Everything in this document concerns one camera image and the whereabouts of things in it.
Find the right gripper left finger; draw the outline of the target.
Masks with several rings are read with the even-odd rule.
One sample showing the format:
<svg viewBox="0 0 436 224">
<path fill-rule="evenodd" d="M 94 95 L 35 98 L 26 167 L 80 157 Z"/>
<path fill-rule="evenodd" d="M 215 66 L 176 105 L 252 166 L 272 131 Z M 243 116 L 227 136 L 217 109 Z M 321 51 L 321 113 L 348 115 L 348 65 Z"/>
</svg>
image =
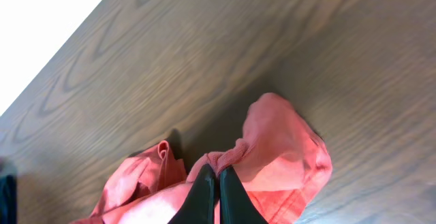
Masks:
<svg viewBox="0 0 436 224">
<path fill-rule="evenodd" d="M 168 224 L 213 224 L 217 204 L 217 179 L 209 164 L 203 165 L 183 205 Z"/>
</svg>

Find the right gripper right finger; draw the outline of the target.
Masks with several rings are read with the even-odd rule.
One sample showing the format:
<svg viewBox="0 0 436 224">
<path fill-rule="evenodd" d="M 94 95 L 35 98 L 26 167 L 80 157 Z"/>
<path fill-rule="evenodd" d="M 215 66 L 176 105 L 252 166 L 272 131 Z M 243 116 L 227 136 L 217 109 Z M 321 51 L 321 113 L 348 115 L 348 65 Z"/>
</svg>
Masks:
<svg viewBox="0 0 436 224">
<path fill-rule="evenodd" d="M 252 204 L 232 166 L 220 174 L 219 188 L 221 224 L 268 224 Z"/>
</svg>

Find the red t-shirt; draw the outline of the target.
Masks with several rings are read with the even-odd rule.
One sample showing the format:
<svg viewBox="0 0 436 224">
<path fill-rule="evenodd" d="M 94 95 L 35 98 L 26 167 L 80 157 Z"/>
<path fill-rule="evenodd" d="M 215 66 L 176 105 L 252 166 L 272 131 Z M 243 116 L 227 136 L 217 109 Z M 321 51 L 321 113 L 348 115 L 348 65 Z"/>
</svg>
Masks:
<svg viewBox="0 0 436 224">
<path fill-rule="evenodd" d="M 181 208 L 203 165 L 232 166 L 269 223 L 293 223 L 332 174 L 323 140 L 274 93 L 251 104 L 234 148 L 206 153 L 190 170 L 168 141 L 129 157 L 111 175 L 87 223 L 167 223 Z"/>
</svg>

